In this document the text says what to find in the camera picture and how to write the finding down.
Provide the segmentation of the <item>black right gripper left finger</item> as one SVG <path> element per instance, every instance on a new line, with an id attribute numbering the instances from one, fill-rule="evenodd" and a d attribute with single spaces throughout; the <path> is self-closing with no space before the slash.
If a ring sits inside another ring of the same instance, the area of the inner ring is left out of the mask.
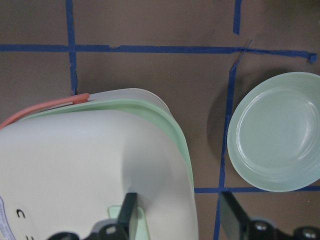
<path id="1" fill-rule="evenodd" d="M 134 240 L 136 238 L 138 219 L 138 194 L 129 192 L 125 195 L 117 217 L 120 240 Z"/>

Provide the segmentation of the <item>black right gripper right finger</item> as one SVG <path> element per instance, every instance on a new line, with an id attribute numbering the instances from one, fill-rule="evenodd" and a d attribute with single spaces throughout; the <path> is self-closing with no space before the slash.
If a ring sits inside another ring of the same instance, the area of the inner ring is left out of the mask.
<path id="1" fill-rule="evenodd" d="M 230 191 L 222 191 L 220 199 L 220 224 L 229 240 L 244 240 L 250 218 Z"/>

